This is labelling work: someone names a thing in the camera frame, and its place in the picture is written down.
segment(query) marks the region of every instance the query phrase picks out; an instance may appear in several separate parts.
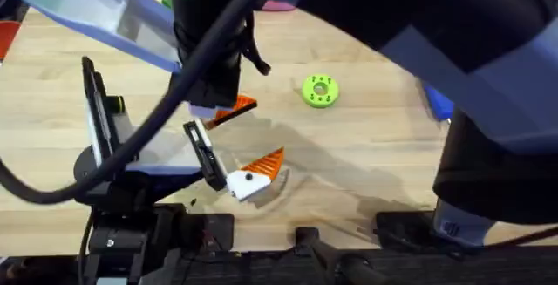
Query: blue object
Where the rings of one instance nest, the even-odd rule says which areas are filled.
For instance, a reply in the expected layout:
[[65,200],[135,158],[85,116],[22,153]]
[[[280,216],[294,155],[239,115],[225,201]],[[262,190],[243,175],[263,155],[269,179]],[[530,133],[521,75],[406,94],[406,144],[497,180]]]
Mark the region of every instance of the blue object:
[[439,121],[445,121],[452,118],[453,102],[446,98],[445,95],[431,86],[424,84],[426,97],[432,108],[432,113]]

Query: black bracket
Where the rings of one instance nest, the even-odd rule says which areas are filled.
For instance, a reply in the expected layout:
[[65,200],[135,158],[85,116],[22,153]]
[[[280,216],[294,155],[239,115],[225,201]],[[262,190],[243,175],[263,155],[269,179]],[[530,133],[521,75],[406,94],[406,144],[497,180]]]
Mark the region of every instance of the black bracket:
[[432,229],[432,211],[380,212],[373,232],[382,248],[411,254],[445,254],[462,261],[469,252],[453,241],[437,236]]

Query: wood grain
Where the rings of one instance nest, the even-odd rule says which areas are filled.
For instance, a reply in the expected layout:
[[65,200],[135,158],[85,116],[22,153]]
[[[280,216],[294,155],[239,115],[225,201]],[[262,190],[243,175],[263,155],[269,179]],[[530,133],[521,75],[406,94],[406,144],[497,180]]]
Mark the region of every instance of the wood grain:
[[[210,136],[228,166],[285,146],[282,172],[249,203],[203,182],[166,201],[196,198],[192,212],[234,213],[238,250],[286,248],[301,225],[319,227],[338,247],[376,247],[376,212],[433,209],[447,127],[431,118],[417,80],[301,11],[258,13],[256,21],[256,41],[273,71],[264,77],[244,64],[241,92],[259,107]],[[74,160],[87,146],[83,55],[103,73],[109,93],[125,96],[134,124],[167,88],[166,72],[30,11],[0,69],[0,154],[36,188],[73,181]],[[312,109],[300,97],[304,79],[318,72],[340,84],[331,108]],[[180,133],[189,119],[180,110],[165,132]],[[35,206],[0,189],[0,255],[76,254],[86,215],[74,202]],[[489,240],[532,229],[502,224]]]

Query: black cable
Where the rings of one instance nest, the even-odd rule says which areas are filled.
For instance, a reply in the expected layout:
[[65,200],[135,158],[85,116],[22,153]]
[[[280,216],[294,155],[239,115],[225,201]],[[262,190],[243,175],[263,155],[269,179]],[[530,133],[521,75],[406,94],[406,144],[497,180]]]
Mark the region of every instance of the black cable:
[[255,1],[232,0],[228,4],[198,46],[195,47],[179,78],[176,79],[176,83],[155,106],[146,121],[126,143],[118,148],[113,156],[103,161],[97,169],[88,173],[82,180],[52,192],[38,191],[18,179],[0,159],[0,184],[22,200],[37,204],[55,204],[75,199],[110,177],[129,162],[173,115],[184,98],[184,92],[189,91],[194,81],[204,74],[216,59],[226,41],[224,36],[236,29],[237,24],[252,10]]
[[551,228],[547,228],[547,229],[543,229],[541,231],[538,232],[534,232],[531,234],[526,234],[517,238],[513,238],[511,240],[508,241],[501,241],[501,242],[496,242],[494,244],[491,245],[485,245],[482,248],[480,248],[480,250],[496,250],[496,249],[502,249],[502,248],[510,248],[510,247],[515,247],[515,246],[519,246],[519,245],[523,245],[529,242],[533,242],[533,241],[540,241],[543,239],[547,239],[550,237],[554,237],[558,235],[558,227],[551,227]]
[[87,249],[87,242],[89,241],[89,234],[91,233],[91,228],[93,226],[93,208],[89,213],[87,218],[87,223],[85,224],[84,235],[81,238],[81,245],[79,246],[78,254],[78,284],[85,285],[84,280],[84,267],[85,267],[85,250]]

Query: orange and white object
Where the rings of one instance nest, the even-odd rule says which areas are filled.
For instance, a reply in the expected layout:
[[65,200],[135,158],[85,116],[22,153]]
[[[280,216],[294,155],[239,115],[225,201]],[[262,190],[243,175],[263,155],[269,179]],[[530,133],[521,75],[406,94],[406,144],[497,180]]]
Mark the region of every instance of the orange and white object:
[[283,148],[278,149],[227,176],[227,187],[236,199],[243,201],[263,190],[275,180],[283,161]]

